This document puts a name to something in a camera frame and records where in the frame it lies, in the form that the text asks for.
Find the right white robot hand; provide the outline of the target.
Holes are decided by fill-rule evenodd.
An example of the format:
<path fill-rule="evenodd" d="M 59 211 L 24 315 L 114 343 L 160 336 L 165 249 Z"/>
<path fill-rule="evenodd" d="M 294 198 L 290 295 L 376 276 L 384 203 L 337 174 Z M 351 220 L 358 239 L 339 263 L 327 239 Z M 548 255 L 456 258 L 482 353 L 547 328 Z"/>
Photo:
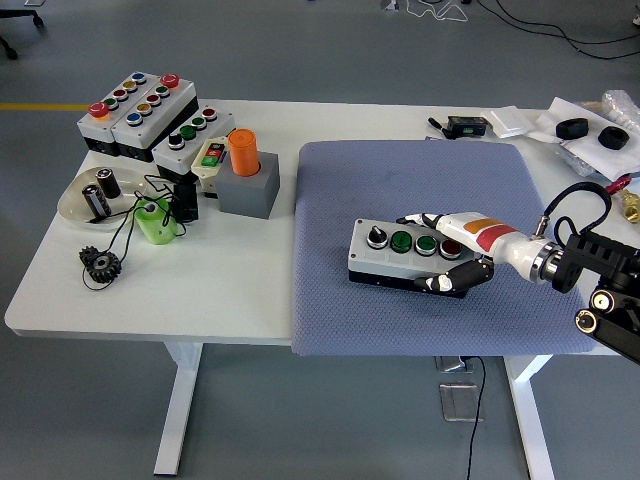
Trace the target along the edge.
<path fill-rule="evenodd" d="M 547 241 L 533 240 L 515 228 L 477 212 L 448 215 L 413 214 L 398 219 L 400 224 L 415 223 L 442 233 L 479 255 L 444 274 L 421 277 L 414 284 L 421 289 L 453 295 L 493 278 L 496 264 L 509 264 L 532 283 L 542 284 L 543 250 Z"/>

